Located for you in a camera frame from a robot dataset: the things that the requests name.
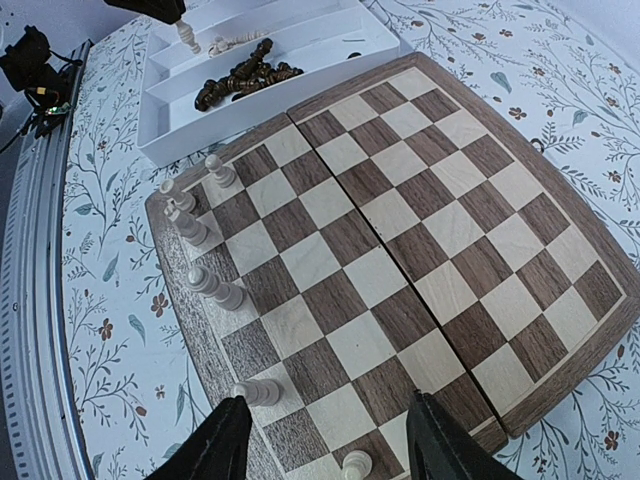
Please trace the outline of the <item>light chess king piece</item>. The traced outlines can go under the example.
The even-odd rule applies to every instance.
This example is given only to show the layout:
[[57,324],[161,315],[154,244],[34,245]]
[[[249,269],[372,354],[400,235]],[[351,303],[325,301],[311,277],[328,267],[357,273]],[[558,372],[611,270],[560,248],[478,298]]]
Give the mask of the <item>light chess king piece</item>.
[[223,281],[218,274],[205,266],[192,266],[186,275],[186,281],[191,291],[212,299],[227,311],[237,310],[245,298],[245,291],[240,286]]

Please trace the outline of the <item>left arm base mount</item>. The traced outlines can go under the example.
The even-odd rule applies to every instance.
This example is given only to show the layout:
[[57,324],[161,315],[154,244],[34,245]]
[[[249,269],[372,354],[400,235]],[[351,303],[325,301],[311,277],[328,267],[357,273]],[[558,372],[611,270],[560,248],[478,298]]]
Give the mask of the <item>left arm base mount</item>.
[[50,48],[46,35],[35,26],[24,27],[24,35],[5,48],[1,69],[16,92],[23,92],[33,113],[9,142],[4,153],[19,136],[31,129],[35,138],[49,135],[71,111],[72,87],[81,59],[71,59]]

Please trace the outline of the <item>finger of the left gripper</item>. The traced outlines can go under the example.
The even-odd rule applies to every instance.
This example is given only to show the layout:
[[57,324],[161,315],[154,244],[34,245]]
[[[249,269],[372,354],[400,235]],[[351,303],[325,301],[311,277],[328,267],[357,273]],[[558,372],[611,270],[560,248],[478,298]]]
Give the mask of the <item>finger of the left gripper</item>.
[[184,0],[104,0],[107,5],[146,15],[165,24],[179,21],[186,12]]

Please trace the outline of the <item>wooden chess board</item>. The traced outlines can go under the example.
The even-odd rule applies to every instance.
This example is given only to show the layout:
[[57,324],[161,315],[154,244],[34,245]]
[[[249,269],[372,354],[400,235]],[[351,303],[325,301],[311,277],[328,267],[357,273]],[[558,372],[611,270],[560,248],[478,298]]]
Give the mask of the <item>wooden chess board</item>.
[[[523,437],[632,329],[639,274],[575,187],[421,53],[346,81],[233,141],[221,188],[184,172],[189,244],[145,203],[160,267],[209,400],[248,379],[250,479],[333,479],[361,449],[375,479],[409,474],[410,395],[487,451]],[[205,266],[234,311],[191,291]]]

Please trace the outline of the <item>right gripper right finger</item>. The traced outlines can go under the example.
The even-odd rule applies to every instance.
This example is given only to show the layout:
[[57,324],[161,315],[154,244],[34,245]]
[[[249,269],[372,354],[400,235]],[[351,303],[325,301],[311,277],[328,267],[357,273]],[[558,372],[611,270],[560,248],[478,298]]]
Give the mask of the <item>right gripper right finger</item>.
[[406,419],[412,479],[519,479],[429,393],[414,391]]

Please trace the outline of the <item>white plastic compartment tray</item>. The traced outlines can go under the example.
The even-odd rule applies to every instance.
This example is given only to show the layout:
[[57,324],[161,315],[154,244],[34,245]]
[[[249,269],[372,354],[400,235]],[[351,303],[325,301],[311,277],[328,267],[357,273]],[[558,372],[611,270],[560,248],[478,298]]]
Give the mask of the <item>white plastic compartment tray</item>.
[[137,147],[159,167],[398,57],[359,1],[210,1],[148,38]]

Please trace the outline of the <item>light chess bishop piece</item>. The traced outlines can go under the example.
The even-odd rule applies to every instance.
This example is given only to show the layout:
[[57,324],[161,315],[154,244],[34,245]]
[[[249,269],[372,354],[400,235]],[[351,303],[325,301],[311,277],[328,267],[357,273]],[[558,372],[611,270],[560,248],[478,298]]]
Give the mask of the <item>light chess bishop piece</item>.
[[173,204],[168,204],[164,208],[164,214],[178,233],[192,246],[202,244],[210,233],[209,227],[199,222],[194,215],[178,209]]

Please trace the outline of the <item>light chess rook piece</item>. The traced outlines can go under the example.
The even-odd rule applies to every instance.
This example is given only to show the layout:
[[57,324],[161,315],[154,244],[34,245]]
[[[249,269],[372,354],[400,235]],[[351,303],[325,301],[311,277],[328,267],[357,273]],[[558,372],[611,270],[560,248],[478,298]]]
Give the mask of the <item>light chess rook piece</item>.
[[171,178],[160,184],[159,193],[172,200],[176,208],[183,212],[192,212],[196,206],[195,197],[189,192],[182,191]]

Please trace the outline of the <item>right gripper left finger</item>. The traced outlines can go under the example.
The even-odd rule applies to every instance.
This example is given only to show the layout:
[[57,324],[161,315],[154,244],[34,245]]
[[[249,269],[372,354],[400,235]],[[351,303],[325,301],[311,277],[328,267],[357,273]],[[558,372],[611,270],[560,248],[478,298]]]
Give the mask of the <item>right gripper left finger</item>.
[[147,479],[245,479],[252,424],[244,397],[223,399]]

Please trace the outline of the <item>light chess pawn piece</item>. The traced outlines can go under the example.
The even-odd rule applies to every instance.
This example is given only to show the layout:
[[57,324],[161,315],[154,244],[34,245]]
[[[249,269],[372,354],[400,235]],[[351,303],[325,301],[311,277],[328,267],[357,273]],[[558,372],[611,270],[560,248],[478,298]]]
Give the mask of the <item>light chess pawn piece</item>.
[[228,188],[234,183],[236,179],[236,172],[229,166],[225,165],[218,155],[208,155],[204,164],[206,169],[209,171],[209,174],[213,176],[214,181],[221,188]]

